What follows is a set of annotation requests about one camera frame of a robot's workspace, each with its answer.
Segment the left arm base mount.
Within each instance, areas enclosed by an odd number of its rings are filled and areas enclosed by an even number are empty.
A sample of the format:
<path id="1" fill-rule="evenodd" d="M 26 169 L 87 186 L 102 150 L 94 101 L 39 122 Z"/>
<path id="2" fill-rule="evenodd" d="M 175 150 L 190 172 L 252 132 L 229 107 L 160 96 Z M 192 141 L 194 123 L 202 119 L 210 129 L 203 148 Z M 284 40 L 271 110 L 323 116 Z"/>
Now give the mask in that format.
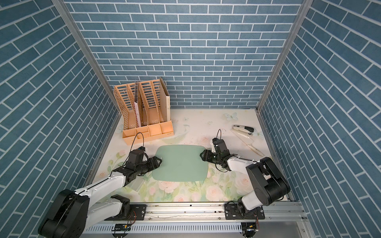
<path id="1" fill-rule="evenodd" d="M 130 199 L 121 195 L 113 195 L 111 199 L 122 203 L 122 208 L 115 216 L 111 216 L 106 221 L 143 221 L 145 217 L 146 204 L 131 204 Z"/>

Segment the mint green cutting board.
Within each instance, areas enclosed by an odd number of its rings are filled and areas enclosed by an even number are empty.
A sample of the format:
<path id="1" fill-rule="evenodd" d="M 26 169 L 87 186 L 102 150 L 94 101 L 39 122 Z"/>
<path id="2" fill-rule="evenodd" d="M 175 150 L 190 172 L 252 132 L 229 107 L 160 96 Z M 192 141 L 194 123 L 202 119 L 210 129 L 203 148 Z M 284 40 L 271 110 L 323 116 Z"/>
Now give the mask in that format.
<path id="1" fill-rule="evenodd" d="M 155 156 L 162 160 L 152 172 L 157 181 L 194 182 L 207 177 L 208 163 L 200 154 L 205 150 L 196 145 L 165 145 L 158 148 Z"/>

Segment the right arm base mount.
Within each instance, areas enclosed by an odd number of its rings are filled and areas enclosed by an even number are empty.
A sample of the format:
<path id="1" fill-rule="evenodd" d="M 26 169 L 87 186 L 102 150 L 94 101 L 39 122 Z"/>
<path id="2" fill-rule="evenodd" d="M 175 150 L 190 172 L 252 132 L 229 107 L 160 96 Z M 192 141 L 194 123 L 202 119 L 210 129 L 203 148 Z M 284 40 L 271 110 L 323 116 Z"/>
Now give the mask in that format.
<path id="1" fill-rule="evenodd" d="M 264 220 L 265 214 L 263 207 L 247 210 L 243 203 L 229 201 L 224 204 L 226 220 Z"/>

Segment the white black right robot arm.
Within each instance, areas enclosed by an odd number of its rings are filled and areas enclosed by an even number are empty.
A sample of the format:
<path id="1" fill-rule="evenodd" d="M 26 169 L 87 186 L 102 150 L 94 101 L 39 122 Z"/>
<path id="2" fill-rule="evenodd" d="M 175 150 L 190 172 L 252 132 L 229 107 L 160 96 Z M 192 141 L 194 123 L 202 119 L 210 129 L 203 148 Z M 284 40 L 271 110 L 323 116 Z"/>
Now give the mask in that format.
<path id="1" fill-rule="evenodd" d="M 212 140 L 213 150 L 205 149 L 200 158 L 227 171 L 247 175 L 253 191 L 239 198 L 237 208 L 242 216 L 261 206 L 269 206 L 291 190 L 287 179 L 269 157 L 254 161 L 231 154 L 223 139 Z"/>

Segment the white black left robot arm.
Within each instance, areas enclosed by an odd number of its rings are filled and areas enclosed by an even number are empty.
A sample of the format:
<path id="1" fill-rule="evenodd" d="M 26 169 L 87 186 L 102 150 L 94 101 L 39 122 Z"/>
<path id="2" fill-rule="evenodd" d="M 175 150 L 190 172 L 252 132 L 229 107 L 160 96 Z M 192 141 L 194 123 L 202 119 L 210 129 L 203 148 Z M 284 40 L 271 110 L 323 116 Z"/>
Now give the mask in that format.
<path id="1" fill-rule="evenodd" d="M 137 177 L 160 167 L 162 159 L 147 157 L 142 146 L 132 150 L 126 161 L 115 168 L 108 177 L 88 186 L 61 191 L 49 208 L 38 228 L 46 238 L 78 238 L 89 227 L 104 221 L 127 221 L 129 227 L 144 212 L 132 208 L 129 198 L 115 194 L 101 203 L 106 195 L 118 190 Z"/>

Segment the white speckled cleaver knife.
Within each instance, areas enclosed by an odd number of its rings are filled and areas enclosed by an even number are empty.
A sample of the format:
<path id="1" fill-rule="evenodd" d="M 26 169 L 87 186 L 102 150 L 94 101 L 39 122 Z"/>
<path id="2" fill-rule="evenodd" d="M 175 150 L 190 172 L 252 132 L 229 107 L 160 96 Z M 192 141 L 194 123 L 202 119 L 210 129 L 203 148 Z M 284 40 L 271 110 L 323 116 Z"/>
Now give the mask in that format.
<path id="1" fill-rule="evenodd" d="M 247 145 L 252 151 L 254 151 L 256 154 L 258 154 L 259 156 L 262 156 L 264 157 L 265 155 L 260 151 L 258 150 L 257 148 L 254 147 L 254 141 L 251 139 L 250 136 L 246 135 L 246 134 L 243 134 L 243 133 L 240 133 L 234 129 L 231 129 L 231 131 L 241 140 L 243 141 L 243 143 L 245 145 Z"/>

